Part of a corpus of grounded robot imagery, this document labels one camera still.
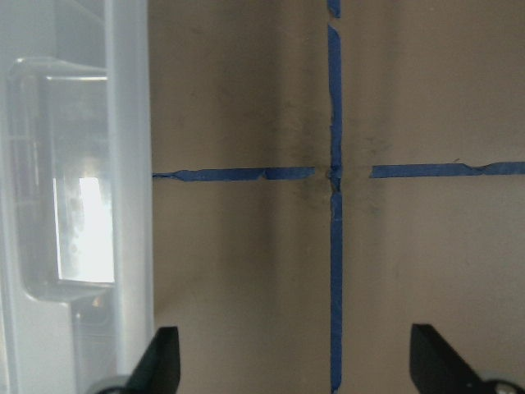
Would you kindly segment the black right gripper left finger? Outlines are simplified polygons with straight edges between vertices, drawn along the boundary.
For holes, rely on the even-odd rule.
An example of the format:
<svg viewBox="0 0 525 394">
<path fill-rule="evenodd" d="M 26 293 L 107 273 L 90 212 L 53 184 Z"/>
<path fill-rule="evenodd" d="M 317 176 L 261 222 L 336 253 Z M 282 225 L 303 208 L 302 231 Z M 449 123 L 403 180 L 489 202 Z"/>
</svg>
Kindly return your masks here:
<svg viewBox="0 0 525 394">
<path fill-rule="evenodd" d="M 180 371 L 178 328 L 159 328 L 121 393 L 175 394 Z"/>
</svg>

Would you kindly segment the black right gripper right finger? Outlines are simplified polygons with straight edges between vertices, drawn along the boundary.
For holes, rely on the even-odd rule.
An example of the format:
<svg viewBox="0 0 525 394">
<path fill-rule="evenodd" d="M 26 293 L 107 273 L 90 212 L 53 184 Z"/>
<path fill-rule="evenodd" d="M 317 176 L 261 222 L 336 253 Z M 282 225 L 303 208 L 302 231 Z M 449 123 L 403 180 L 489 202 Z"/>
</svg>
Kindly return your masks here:
<svg viewBox="0 0 525 394">
<path fill-rule="evenodd" d="M 409 373 L 419 393 L 488 393 L 485 383 L 431 325 L 414 323 Z"/>
</svg>

